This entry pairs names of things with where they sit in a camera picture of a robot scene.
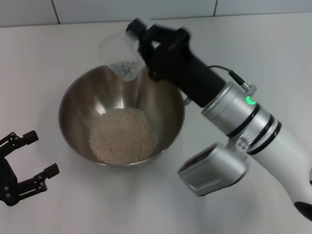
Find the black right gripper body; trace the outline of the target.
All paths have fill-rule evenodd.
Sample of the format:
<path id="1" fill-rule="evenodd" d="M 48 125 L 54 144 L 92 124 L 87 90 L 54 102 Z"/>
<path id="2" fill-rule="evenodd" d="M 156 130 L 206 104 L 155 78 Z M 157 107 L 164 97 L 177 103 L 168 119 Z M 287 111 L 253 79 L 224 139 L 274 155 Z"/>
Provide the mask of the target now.
<path id="1" fill-rule="evenodd" d="M 159 42 L 148 62 L 153 80 L 166 80 L 182 90 L 198 106 L 205 107 L 226 82 L 190 50 L 191 35 L 183 28 L 150 28 L 151 40 Z"/>

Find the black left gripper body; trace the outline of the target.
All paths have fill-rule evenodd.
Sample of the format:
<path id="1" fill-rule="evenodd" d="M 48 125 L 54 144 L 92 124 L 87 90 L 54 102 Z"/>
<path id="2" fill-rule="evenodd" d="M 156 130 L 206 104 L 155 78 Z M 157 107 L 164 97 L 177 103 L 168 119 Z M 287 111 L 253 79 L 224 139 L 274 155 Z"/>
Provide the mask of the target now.
<path id="1" fill-rule="evenodd" d="M 6 156 L 8 153 L 0 155 L 0 200 L 7 206 L 14 206 L 19 202 L 18 180 Z"/>

